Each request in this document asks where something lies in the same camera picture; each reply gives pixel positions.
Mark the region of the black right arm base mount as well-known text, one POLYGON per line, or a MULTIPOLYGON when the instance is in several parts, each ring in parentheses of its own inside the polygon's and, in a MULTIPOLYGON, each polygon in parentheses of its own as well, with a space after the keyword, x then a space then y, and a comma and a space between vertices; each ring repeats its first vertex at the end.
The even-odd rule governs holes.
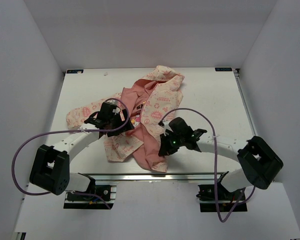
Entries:
MULTIPOLYGON (((231 210, 236 201, 240 198, 242 190, 236 190, 231 193, 223 193, 220 190, 217 191, 218 206, 221 213, 226 213, 231 210)), ((201 213, 216 213, 217 208, 215 204, 215 189, 213 184, 200 184, 198 185, 198 194, 196 198, 199 202, 201 213)), ((246 196, 243 195, 238 202, 233 212, 247 212, 247 204, 244 203, 246 196)))

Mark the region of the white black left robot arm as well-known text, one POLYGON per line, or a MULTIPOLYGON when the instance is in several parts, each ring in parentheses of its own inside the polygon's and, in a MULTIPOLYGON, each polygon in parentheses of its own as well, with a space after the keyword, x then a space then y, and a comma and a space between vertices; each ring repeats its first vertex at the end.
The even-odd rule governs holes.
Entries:
POLYGON ((41 145, 35 155, 29 181, 49 193, 78 192, 84 199, 95 196, 95 180, 70 171, 71 161, 102 136, 118 136, 133 130, 127 106, 120 108, 112 98, 101 104, 99 111, 87 117, 77 130, 54 145, 41 145))

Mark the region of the pink and cream printed jacket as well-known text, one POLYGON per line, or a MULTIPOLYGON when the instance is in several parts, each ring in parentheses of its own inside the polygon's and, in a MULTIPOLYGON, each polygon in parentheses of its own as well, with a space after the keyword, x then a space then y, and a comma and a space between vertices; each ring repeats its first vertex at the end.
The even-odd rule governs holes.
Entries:
POLYGON ((165 173, 167 160, 158 155, 163 133, 159 122, 164 115, 167 115, 167 120, 174 117, 171 110, 177 108, 183 99, 180 87, 184 78, 174 69, 158 65, 131 87, 117 80, 103 80, 99 83, 100 94, 66 115, 67 127, 78 129, 92 113, 101 109, 106 99, 120 99, 123 103, 119 107, 128 107, 134 129, 105 138, 103 145, 107 160, 122 163, 132 156, 142 169, 165 173))

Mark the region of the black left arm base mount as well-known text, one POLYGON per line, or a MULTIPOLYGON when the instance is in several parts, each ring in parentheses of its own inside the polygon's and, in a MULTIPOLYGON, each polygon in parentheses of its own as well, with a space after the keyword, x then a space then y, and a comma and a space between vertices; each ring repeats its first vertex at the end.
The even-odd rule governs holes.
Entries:
POLYGON ((111 210, 116 199, 116 185, 96 185, 88 195, 67 192, 64 209, 72 210, 111 210))

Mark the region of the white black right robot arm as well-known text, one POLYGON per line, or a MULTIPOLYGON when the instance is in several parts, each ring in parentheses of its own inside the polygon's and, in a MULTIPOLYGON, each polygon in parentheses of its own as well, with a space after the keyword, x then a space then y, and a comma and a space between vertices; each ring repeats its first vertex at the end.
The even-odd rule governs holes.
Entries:
POLYGON ((266 190, 283 168, 284 163, 273 149, 259 136, 237 140, 208 135, 204 129, 193 130, 181 118, 160 121, 159 156, 165 157, 185 147, 199 153, 212 153, 238 162, 240 169, 223 173, 217 179, 216 195, 226 200, 237 190, 255 187, 266 190))

